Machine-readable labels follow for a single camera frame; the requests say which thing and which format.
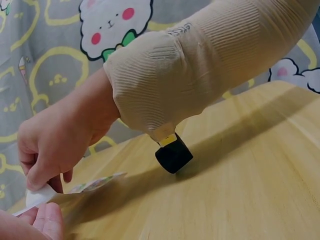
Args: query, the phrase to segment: wrist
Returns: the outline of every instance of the wrist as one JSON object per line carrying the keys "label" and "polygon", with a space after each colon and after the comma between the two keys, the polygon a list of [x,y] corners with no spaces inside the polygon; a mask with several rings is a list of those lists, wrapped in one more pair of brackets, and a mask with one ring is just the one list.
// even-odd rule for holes
{"label": "wrist", "polygon": [[91,75],[82,85],[65,97],[61,103],[67,107],[71,123],[102,137],[110,125],[120,117],[113,99],[113,89],[103,68]]}

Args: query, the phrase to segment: hand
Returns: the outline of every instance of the hand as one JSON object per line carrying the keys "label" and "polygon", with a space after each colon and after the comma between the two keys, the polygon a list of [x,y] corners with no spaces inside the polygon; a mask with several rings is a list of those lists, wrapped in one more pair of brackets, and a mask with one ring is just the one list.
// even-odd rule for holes
{"label": "hand", "polygon": [[19,217],[0,210],[0,238],[10,240],[63,240],[64,223],[55,203],[34,207]]}
{"label": "hand", "polygon": [[72,169],[87,148],[119,117],[102,68],[68,96],[23,122],[17,143],[27,188],[37,191],[49,183],[62,193],[60,174],[70,182]]}

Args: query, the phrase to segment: arm sleeve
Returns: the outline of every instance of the arm sleeve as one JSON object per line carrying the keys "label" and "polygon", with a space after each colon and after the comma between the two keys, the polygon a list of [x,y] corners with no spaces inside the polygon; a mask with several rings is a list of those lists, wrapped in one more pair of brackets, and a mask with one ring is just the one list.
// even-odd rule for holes
{"label": "arm sleeve", "polygon": [[160,142],[184,119],[265,72],[301,39],[320,0],[215,0],[148,32],[103,65],[121,119]]}

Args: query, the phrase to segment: white paper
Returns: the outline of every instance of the white paper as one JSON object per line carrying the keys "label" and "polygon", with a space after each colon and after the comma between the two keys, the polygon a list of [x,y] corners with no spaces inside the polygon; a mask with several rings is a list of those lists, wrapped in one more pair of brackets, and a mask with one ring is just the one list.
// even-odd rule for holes
{"label": "white paper", "polygon": [[27,191],[25,198],[25,206],[26,208],[21,211],[13,213],[14,216],[19,216],[24,212],[32,209],[33,207],[37,207],[40,204],[44,203],[57,203],[63,204],[66,202],[73,201],[83,195],[91,194],[101,187],[106,186],[111,181],[116,180],[118,178],[124,177],[126,173],[119,172],[109,177],[103,177],[94,181],[91,181],[87,184],[82,184],[75,187],[72,190],[72,193],[57,193],[50,185],[46,184],[43,188],[38,191]]}

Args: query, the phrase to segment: ice cream cone print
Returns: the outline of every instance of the ice cream cone print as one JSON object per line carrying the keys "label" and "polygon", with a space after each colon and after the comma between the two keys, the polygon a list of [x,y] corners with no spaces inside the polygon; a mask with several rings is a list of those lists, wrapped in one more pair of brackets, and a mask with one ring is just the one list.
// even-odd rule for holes
{"label": "ice cream cone print", "polygon": [[21,57],[20,62],[19,62],[19,71],[21,73],[21,76],[25,82],[25,84],[28,84],[28,81],[26,79],[26,64],[25,64],[25,59],[24,57]]}

